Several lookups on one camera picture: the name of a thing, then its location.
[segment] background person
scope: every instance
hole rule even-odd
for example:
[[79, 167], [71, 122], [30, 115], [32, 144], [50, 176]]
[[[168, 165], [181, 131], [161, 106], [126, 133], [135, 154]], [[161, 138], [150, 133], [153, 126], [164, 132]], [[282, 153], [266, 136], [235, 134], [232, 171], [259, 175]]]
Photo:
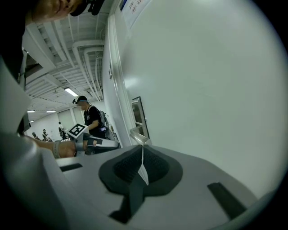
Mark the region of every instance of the background person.
[[81, 110], [84, 111], [85, 125], [88, 126], [89, 133], [94, 137], [106, 139], [105, 132], [101, 131], [103, 125], [99, 110], [91, 105], [85, 96], [80, 96], [73, 102], [75, 102], [77, 106], [81, 106]]
[[40, 141], [40, 138], [36, 135], [36, 133], [32, 133], [33, 137], [36, 139], [36, 140], [39, 140]]
[[66, 139], [66, 133], [64, 132], [64, 127], [61, 124], [61, 122], [59, 122], [58, 124], [59, 124], [58, 129], [59, 129], [60, 136], [62, 137], [63, 140], [65, 140]]
[[44, 139], [47, 139], [48, 134], [47, 134], [47, 132], [46, 132], [45, 129], [43, 129], [43, 134], [42, 134], [42, 136], [43, 136]]

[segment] strap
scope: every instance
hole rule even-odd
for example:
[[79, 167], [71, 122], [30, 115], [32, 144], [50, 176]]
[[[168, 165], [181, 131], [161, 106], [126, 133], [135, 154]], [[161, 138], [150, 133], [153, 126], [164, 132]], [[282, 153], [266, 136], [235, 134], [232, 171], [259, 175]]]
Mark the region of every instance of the strap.
[[89, 110], [90, 110], [91, 107], [95, 107], [95, 106], [90, 105], [90, 106], [88, 107], [88, 110], [87, 110], [88, 112], [89, 112]]
[[94, 148], [95, 146], [93, 145], [93, 142], [96, 141], [95, 139], [88, 139], [88, 142], [87, 142], [87, 148]]
[[59, 155], [59, 144], [60, 144], [60, 142], [54, 142], [54, 145], [53, 145], [53, 155], [54, 155], [54, 157], [56, 159], [60, 158], [60, 155]]

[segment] fluorescent light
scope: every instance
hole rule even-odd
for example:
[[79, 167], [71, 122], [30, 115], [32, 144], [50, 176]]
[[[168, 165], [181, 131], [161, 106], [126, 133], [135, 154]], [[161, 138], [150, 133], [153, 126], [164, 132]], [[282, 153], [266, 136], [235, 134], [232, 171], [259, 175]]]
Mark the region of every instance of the fluorescent light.
[[70, 93], [71, 95], [73, 95], [73, 96], [75, 96], [75, 97], [78, 96], [78, 95], [77, 95], [76, 93], [74, 93], [70, 88], [66, 88], [65, 91], [66, 91], [67, 93]]

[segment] person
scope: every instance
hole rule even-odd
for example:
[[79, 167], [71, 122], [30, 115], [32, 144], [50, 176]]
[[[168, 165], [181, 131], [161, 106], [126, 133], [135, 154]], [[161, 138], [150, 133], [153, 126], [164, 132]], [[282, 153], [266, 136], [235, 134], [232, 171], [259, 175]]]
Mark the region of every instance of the person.
[[85, 125], [88, 126], [89, 133], [94, 137], [106, 139], [105, 132], [101, 130], [103, 128], [100, 111], [93, 105], [91, 105], [85, 96], [80, 96], [77, 100], [73, 100], [77, 106], [81, 106], [81, 110], [84, 111]]
[[[6, 1], [5, 8], [13, 9], [13, 20], [9, 10], [0, 14], [1, 29], [5, 36], [1, 37], [0, 56], [15, 80], [20, 82], [20, 69], [23, 60], [22, 36], [25, 27], [31, 23], [44, 23], [66, 17], [80, 15], [87, 7], [86, 0], [27, 0], [15, 2]], [[18, 132], [23, 134], [24, 124], [21, 121]], [[53, 151], [54, 142], [42, 142], [32, 137], [27, 137], [36, 142], [39, 147]], [[61, 142], [58, 146], [60, 157], [73, 157], [76, 147], [73, 142]]]
[[61, 124], [61, 122], [58, 122], [58, 124], [59, 124], [58, 129], [59, 129], [60, 136], [62, 137], [63, 140], [65, 140], [66, 139], [66, 134], [64, 132], [64, 127]]
[[61, 131], [63, 131], [63, 130], [64, 130], [64, 127], [63, 127], [63, 125], [61, 124], [61, 122], [58, 122], [58, 124], [59, 124], [59, 128], [61, 129]]
[[44, 141], [47, 141], [47, 136], [48, 136], [48, 134], [46, 133], [46, 130], [45, 130], [45, 129], [43, 129], [42, 136], [43, 136], [43, 138], [44, 138]]
[[39, 140], [40, 141], [40, 138], [36, 135], [36, 133], [32, 133], [33, 137], [36, 139], [36, 140]]

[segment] hand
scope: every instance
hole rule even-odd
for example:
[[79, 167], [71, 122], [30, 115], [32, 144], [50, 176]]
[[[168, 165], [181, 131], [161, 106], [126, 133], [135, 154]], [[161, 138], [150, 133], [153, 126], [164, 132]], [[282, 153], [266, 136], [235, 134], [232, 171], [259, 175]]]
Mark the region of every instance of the hand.
[[[83, 149], [87, 150], [88, 141], [83, 141]], [[59, 156], [64, 157], [73, 157], [76, 153], [76, 146], [74, 142], [61, 142], [59, 144]]]

